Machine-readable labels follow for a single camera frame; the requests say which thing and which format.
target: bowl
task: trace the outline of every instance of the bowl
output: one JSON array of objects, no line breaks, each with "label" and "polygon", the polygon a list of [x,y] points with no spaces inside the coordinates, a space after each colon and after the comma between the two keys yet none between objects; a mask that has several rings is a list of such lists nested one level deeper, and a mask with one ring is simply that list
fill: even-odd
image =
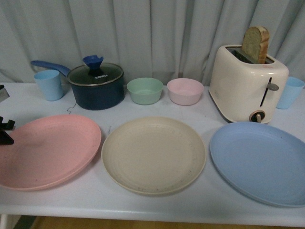
[{"label": "bowl", "polygon": [[154,78],[137,78],[127,84],[127,90],[133,102],[149,105],[159,101],[163,83]]},{"label": "bowl", "polygon": [[201,97],[204,86],[201,82],[188,78],[178,78],[168,82],[170,99],[178,105],[193,105]]}]

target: saucepan handle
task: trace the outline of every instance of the saucepan handle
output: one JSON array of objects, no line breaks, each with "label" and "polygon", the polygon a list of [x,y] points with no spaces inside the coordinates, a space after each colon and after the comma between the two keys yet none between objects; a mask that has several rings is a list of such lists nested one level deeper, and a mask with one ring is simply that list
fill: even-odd
[{"label": "saucepan handle", "polygon": [[56,63],[50,63],[50,62],[46,62],[46,61],[31,61],[30,63],[32,65],[35,65],[35,66],[38,66],[38,67],[57,70],[66,77],[68,76],[68,73],[71,71],[69,68],[67,68],[63,65],[56,64]]}]

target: white table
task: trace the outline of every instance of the white table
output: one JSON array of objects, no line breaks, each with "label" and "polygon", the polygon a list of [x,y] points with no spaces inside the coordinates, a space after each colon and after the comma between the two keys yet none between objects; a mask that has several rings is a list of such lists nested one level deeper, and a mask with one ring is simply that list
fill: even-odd
[{"label": "white table", "polygon": [[[45,116],[79,114],[93,119],[105,139],[127,121],[158,115],[190,125],[208,149],[215,131],[227,124],[207,87],[200,101],[192,106],[172,103],[165,86],[160,101],[152,105],[135,104],[127,93],[115,107],[88,111],[76,104],[69,85],[64,86],[64,97],[55,102],[44,100],[34,83],[4,85],[10,98],[0,103],[0,116],[4,121],[16,121],[17,128]],[[291,108],[277,109],[269,125],[305,141],[305,90]],[[81,173],[56,187],[28,192],[0,187],[0,214],[305,227],[305,208],[272,207],[243,196],[220,177],[210,155],[203,172],[186,189],[147,197],[117,185],[98,153]]]}]

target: saucepan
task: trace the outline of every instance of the saucepan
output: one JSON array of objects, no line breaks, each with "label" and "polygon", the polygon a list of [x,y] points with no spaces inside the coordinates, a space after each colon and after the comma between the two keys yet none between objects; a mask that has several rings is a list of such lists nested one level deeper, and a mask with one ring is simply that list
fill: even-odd
[{"label": "saucepan", "polygon": [[71,83],[76,103],[87,110],[103,110],[120,103],[124,97],[123,69],[113,63],[102,63],[96,55],[83,58],[85,65],[72,70],[45,61],[31,61],[32,65],[61,72]]}]

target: toaster knob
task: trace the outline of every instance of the toaster knob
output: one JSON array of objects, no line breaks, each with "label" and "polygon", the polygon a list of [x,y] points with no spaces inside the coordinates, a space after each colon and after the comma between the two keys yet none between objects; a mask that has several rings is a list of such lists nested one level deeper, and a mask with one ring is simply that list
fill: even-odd
[{"label": "toaster knob", "polygon": [[255,123],[261,123],[262,120],[265,118],[266,114],[264,111],[254,111],[252,114],[250,114],[249,121],[255,122]]}]

